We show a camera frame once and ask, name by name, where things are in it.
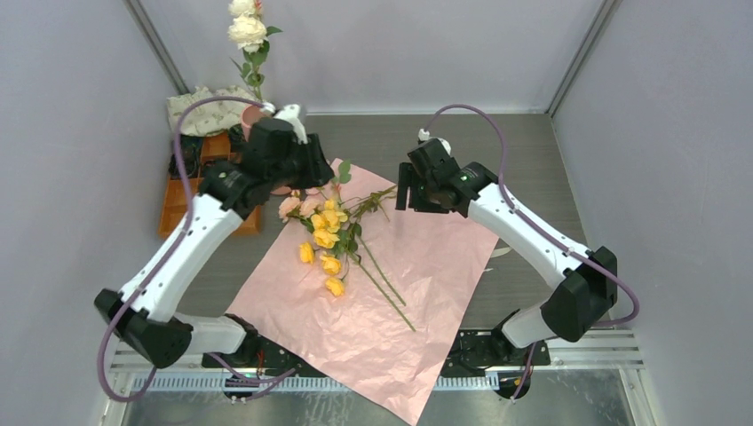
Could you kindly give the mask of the orange compartment tray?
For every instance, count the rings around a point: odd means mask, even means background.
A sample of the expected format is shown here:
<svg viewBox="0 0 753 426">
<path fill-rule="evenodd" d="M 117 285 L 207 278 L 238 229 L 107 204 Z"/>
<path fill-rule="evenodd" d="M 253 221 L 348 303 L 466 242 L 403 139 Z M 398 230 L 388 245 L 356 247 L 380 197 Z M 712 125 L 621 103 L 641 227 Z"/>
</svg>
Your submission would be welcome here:
<svg viewBox="0 0 753 426">
<path fill-rule="evenodd" d="M 243 144 L 242 129 L 240 125 L 235 125 L 229 131 L 223 131 L 215 136 L 182 135 L 180 144 L 189 186 L 192 193 L 197 193 L 198 186 L 210 166 L 220 160 L 240 161 Z M 172 156 L 168 168 L 168 183 L 163 199 L 162 214 L 157 228 L 157 233 L 161 238 L 169 237 L 178 226 L 186 213 L 186 206 L 186 195 L 178 173 L 178 165 L 175 157 Z"/>
</svg>

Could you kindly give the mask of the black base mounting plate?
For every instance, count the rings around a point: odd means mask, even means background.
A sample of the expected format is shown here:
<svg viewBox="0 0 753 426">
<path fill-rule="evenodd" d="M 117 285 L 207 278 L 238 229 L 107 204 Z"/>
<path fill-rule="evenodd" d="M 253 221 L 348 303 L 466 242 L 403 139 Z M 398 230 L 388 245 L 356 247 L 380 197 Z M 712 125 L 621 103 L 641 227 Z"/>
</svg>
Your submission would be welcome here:
<svg viewBox="0 0 753 426">
<path fill-rule="evenodd" d="M 254 334 L 246 339 L 233 354 L 219 356 L 229 366 L 242 368 L 259 367 L 264 375 L 277 376 L 291 368 L 300 377 L 320 378 L 324 373 L 287 348 L 274 341 Z M 442 378 L 476 377 L 484 375 L 493 367 L 511 367 L 515 370 L 532 359 L 534 367 L 548 366 L 551 358 L 546 343 L 539 343 L 535 353 L 514 347 L 504 339 L 499 327 L 493 329 L 461 329 L 440 370 Z"/>
</svg>

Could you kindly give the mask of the white rose stem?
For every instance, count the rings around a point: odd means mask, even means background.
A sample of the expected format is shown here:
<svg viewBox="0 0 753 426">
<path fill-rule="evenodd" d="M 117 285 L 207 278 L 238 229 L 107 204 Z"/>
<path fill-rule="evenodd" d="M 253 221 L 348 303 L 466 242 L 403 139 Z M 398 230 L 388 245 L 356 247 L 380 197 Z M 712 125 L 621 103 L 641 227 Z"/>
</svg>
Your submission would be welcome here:
<svg viewBox="0 0 753 426">
<path fill-rule="evenodd" d="M 261 68 L 266 63 L 271 44 L 269 38 L 283 32 L 264 22 L 264 4 L 258 0 L 233 0 L 228 5 L 233 21 L 228 27 L 228 39 L 241 52 L 242 59 L 232 59 L 239 76 L 250 93 L 259 101 L 264 100 L 262 86 L 266 76 Z"/>
</svg>

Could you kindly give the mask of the cream patterned cloth bag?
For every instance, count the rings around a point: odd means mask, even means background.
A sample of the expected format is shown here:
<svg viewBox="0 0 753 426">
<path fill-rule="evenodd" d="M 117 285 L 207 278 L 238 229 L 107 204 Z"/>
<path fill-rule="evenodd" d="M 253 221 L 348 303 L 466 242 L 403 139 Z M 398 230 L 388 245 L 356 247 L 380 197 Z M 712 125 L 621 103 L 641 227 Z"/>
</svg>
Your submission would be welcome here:
<svg viewBox="0 0 753 426">
<path fill-rule="evenodd" d="M 258 101 L 256 97 L 240 86 L 229 86 L 211 91 L 197 86 L 194 92 L 167 98 L 166 108 L 170 129 L 175 130 L 179 117 L 198 101 L 216 97 L 231 96 Z M 181 133 L 192 137 L 215 136 L 241 122 L 240 115 L 249 104 L 236 101 L 216 101 L 197 107 L 183 121 Z"/>
</svg>

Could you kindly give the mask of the cream printed ribbon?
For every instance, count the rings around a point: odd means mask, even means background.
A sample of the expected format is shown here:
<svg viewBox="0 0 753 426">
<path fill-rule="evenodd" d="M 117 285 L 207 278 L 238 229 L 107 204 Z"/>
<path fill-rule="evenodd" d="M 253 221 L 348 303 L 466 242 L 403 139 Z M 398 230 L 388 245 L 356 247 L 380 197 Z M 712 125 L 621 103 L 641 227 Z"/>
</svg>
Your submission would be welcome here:
<svg viewBox="0 0 753 426">
<path fill-rule="evenodd" d="M 509 255 L 511 252 L 511 247 L 495 248 L 487 261 L 484 272 L 493 271 L 501 263 L 501 258 L 503 256 Z"/>
</svg>

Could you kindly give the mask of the small green-lit circuit board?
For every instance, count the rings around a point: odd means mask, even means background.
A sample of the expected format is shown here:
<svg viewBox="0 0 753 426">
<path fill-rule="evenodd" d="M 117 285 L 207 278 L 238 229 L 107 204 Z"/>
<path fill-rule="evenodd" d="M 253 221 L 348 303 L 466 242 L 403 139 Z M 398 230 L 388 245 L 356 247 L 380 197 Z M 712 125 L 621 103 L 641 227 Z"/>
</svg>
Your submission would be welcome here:
<svg viewBox="0 0 753 426">
<path fill-rule="evenodd" d="M 247 375 L 230 375 L 226 380 L 224 386 L 230 387 L 251 387 L 257 388 L 261 385 L 256 377 L 250 377 Z"/>
</svg>

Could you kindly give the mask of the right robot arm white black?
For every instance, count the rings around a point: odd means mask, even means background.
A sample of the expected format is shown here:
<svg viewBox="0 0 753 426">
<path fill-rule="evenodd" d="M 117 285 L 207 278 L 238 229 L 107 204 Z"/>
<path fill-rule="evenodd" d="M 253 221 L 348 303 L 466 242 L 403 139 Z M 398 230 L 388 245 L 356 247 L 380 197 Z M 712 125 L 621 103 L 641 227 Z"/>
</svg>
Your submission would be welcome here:
<svg viewBox="0 0 753 426">
<path fill-rule="evenodd" d="M 484 226 L 519 253 L 552 293 L 495 327 L 495 357 L 517 363 L 532 343 L 561 338 L 574 343 L 616 304 L 616 257 L 569 239 L 517 201 L 485 166 L 460 167 L 440 138 L 421 142 L 400 164 L 398 210 L 455 212 Z"/>
</svg>

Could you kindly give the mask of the purple and pink wrapping paper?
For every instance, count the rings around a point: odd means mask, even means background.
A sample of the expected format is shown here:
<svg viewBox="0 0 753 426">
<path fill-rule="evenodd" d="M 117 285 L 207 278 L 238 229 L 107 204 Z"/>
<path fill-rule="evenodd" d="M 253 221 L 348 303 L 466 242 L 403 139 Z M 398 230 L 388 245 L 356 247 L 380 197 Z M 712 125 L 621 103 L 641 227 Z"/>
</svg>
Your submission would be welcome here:
<svg viewBox="0 0 753 426">
<path fill-rule="evenodd" d="M 291 221 L 228 312 L 415 425 L 497 237 L 457 214 L 394 205 L 362 219 L 361 263 L 347 265 L 341 296 L 326 289 L 319 264 L 300 260 L 311 235 Z"/>
</svg>

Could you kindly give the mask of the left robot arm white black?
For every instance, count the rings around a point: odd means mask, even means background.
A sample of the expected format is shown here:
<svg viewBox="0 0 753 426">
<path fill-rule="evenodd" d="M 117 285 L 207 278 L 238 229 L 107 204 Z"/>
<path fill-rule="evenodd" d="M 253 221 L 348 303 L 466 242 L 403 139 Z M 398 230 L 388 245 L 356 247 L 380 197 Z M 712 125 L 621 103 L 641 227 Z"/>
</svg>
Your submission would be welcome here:
<svg viewBox="0 0 753 426">
<path fill-rule="evenodd" d="M 272 191 L 305 190 L 333 177 L 318 134 L 301 133 L 279 118 L 261 119 L 251 127 L 240 161 L 217 160 L 208 167 L 190 211 L 158 252 L 120 290 L 101 290 L 95 307 L 156 368 L 209 352 L 223 353 L 239 367 L 250 365 L 259 353 L 251 324 L 233 314 L 179 314 L 179 302 L 217 248 Z"/>
</svg>

